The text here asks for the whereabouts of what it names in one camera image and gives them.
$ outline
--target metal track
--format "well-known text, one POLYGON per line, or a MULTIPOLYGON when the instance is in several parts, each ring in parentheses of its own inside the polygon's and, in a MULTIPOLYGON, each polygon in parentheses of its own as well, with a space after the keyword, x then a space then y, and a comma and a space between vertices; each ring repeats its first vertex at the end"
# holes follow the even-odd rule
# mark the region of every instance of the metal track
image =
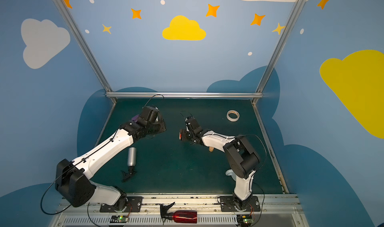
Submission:
POLYGON ((155 94, 161 94, 167 98, 261 98, 262 93, 207 93, 207 92, 107 92, 107 97, 116 98, 148 98, 155 94))
MULTIPOLYGON (((245 212, 221 212, 220 204, 217 201, 218 196, 222 194, 129 194, 129 196, 142 196, 142 207, 139 213, 131 213, 129 222, 121 225, 162 225, 163 222, 160 218, 160 204, 176 204, 170 209, 170 212, 176 210, 196 210, 198 214, 198 225, 229 225, 237 224, 237 214, 250 214, 249 211, 245 212)), ((262 194, 255 195, 260 201, 263 201, 262 194)), ((58 211, 67 207, 69 203, 62 200, 58 211)), ((60 215, 55 216, 50 227, 81 227, 81 226, 94 226, 87 215, 87 205, 77 208, 69 207, 60 215)), ((108 226, 109 219, 112 213, 100 213, 100 204, 89 205, 89 216, 98 225, 108 226)), ((299 199, 295 194, 266 194, 262 209, 262 215, 292 215, 296 227, 308 227, 303 209, 301 208, 299 199)), ((165 221, 165 225, 177 225, 173 221, 165 221)))

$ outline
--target mounting plate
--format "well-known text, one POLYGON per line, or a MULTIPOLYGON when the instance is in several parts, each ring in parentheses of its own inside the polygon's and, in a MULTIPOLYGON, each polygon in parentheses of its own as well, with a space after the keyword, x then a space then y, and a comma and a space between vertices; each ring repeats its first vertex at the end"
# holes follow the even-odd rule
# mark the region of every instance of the mounting plate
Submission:
POLYGON ((143 200, 143 197, 127 196, 126 199, 127 199, 127 207, 123 211, 117 212, 116 208, 113 207, 112 205, 102 204, 100 207, 100 213, 129 213, 129 211, 131 211, 131 213, 140 212, 141 202, 143 200))
MULTIPOLYGON (((218 200, 220 201, 221 212, 238 212, 233 203, 232 196, 219 196, 218 200)), ((260 203, 257 196, 253 196, 252 199, 247 204, 245 211, 251 211, 251 205, 254 212, 260 212, 260 203)))

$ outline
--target yellow star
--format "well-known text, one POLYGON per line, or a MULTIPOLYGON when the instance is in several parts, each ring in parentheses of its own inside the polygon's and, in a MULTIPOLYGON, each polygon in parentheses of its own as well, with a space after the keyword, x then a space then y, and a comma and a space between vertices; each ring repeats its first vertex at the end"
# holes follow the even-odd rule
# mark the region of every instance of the yellow star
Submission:
POLYGON ((273 30, 272 32, 278 32, 279 35, 280 35, 280 32, 283 28, 285 28, 285 26, 280 26, 280 23, 277 24, 277 28, 275 30, 273 30))
POLYGON ((72 6, 70 5, 70 0, 64 0, 64 2, 67 7, 72 8, 72 6))
POLYGON ((324 9, 324 6, 325 4, 328 2, 329 0, 321 0, 321 2, 317 5, 318 7, 321 7, 321 9, 324 9))
POLYGON ((216 11, 217 11, 218 7, 219 6, 213 7, 213 6, 208 4, 208 12, 207 12, 206 17, 208 17, 208 16, 216 17, 216 11))
POLYGON ((257 25, 260 26, 260 24, 262 24, 262 19, 263 19, 264 17, 265 17, 265 15, 264 15, 264 16, 259 16, 259 15, 255 14, 255 19, 253 20, 253 22, 251 23, 251 25, 253 25, 253 24, 257 24, 257 25))
POLYGON ((106 26, 104 26, 104 24, 103 24, 103 27, 104 27, 103 32, 109 32, 109 34, 111 34, 111 32, 109 31, 109 29, 110 29, 111 27, 106 27, 106 26))
POLYGON ((138 19, 141 19, 141 17, 140 17, 140 12, 141 12, 141 10, 133 10, 132 8, 131 8, 131 10, 132 10, 132 13, 133 13, 133 16, 132 16, 132 19, 134 19, 134 18, 138 18, 138 19))

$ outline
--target orange wire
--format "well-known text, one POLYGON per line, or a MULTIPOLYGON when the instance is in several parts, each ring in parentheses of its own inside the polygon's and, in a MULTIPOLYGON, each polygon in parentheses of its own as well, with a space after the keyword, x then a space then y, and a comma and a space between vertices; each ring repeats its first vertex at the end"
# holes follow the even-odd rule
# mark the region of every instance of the orange wire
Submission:
POLYGON ((130 203, 128 203, 128 205, 131 206, 131 209, 129 210, 129 213, 128 213, 128 218, 129 218, 129 215, 131 214, 131 211, 132 211, 132 205, 130 203))

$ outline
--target masking tape roll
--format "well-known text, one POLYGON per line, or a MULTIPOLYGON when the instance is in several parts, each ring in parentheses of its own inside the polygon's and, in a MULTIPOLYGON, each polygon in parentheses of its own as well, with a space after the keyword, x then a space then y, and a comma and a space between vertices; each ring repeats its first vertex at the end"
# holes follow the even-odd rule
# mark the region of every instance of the masking tape roll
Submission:
POLYGON ((229 121, 232 121, 232 122, 236 122, 238 119, 240 118, 240 114, 238 113, 238 111, 235 111, 235 110, 229 110, 228 113, 227 113, 227 119, 229 121), (236 119, 233 119, 229 116, 229 114, 236 114, 237 118, 236 119))

